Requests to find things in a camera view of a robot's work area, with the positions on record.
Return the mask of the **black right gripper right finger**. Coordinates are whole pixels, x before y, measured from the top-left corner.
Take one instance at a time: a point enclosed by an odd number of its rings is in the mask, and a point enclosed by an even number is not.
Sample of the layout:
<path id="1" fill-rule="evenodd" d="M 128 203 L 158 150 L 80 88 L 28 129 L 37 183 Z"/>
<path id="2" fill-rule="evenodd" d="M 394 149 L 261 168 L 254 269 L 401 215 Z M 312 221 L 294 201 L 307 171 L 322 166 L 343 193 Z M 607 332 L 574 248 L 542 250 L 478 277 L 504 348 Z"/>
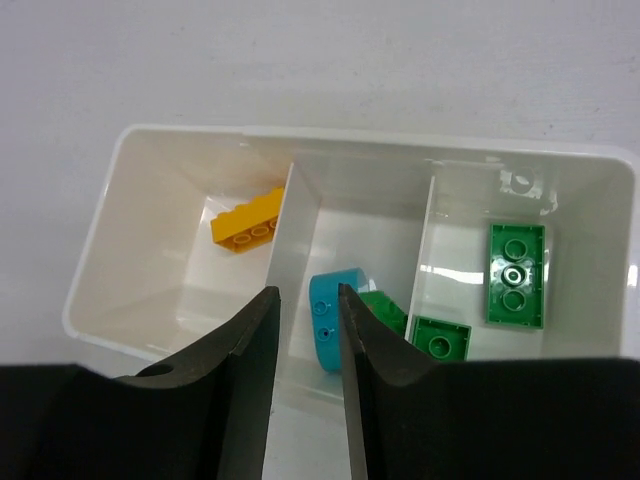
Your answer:
<path id="1" fill-rule="evenodd" d="M 440 363 L 339 290 L 355 479 L 635 479 L 639 364 Z"/>

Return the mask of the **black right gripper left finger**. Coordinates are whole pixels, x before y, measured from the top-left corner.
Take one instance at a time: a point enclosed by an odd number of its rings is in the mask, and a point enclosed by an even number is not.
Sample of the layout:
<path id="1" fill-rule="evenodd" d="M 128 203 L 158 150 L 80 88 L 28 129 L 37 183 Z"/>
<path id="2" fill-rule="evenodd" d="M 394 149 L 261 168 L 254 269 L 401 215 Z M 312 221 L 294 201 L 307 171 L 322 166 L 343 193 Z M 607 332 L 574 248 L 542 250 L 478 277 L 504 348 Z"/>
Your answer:
<path id="1" fill-rule="evenodd" d="M 5 479 L 258 479 L 281 299 L 267 287 L 233 318 L 137 374 L 1 370 Z"/>

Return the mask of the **green lego plate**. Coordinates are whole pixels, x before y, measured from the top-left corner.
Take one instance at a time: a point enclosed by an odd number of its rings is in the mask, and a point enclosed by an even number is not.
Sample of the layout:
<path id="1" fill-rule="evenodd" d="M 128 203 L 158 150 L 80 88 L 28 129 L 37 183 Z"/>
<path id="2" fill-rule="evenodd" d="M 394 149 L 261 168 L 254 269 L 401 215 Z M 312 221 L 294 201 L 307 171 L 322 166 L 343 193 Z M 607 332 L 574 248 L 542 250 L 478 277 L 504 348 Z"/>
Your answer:
<path id="1" fill-rule="evenodd" d="M 467 359 L 472 327 L 424 316 L 414 318 L 411 343 L 439 362 Z"/>

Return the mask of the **green square lego brick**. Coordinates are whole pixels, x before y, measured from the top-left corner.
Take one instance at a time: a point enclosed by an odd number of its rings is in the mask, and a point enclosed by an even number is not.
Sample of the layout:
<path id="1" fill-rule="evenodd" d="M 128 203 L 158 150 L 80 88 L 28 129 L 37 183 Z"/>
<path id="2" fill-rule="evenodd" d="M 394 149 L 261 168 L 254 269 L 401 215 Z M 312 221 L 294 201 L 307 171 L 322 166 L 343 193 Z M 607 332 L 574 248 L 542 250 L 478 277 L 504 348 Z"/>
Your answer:
<path id="1" fill-rule="evenodd" d="M 396 334 L 405 335 L 408 315 L 383 291 L 362 292 L 360 298 L 381 323 Z"/>

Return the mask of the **cyan rounded lego piece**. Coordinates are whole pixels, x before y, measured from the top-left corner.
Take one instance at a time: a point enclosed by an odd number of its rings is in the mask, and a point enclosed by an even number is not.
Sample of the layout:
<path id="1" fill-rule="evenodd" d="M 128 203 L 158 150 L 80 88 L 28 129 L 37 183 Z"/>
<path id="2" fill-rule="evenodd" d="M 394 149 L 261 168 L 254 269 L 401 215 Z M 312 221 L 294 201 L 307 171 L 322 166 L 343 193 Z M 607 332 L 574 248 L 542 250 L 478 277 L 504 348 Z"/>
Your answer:
<path id="1" fill-rule="evenodd" d="M 339 285 L 350 285 L 357 292 L 367 292 L 369 281 L 360 268 L 317 274 L 309 283 L 311 324 L 316 355 L 327 372 L 341 369 L 339 336 Z"/>

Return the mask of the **yellow long lego brick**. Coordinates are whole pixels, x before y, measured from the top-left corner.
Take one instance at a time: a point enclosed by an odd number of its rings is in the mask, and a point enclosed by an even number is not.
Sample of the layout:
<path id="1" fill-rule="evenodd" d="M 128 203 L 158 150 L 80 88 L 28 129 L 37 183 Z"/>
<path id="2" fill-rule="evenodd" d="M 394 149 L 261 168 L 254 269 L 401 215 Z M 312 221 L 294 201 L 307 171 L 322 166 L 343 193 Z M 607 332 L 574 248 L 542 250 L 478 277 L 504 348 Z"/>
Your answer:
<path id="1" fill-rule="evenodd" d="M 244 253 L 273 240 L 284 196 L 284 187 L 254 197 L 211 222 L 213 242 L 232 253 Z"/>

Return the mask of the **white three-compartment container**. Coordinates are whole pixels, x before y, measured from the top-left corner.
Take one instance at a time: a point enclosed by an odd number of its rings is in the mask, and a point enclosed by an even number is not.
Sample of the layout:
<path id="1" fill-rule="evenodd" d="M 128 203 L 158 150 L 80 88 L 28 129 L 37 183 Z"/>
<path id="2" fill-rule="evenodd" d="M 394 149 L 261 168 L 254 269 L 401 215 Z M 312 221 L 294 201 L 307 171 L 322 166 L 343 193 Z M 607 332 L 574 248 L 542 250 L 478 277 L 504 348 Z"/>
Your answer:
<path id="1" fill-rule="evenodd" d="M 284 187 L 274 238 L 232 253 L 220 213 Z M 545 227 L 544 328 L 490 326 L 493 223 Z M 117 140 L 63 310 L 67 333 L 155 361 L 263 287 L 282 298 L 277 379 L 332 414 L 312 276 L 358 267 L 410 316 L 472 327 L 473 360 L 637 357 L 639 158 L 611 146 L 292 127 L 134 125 Z"/>

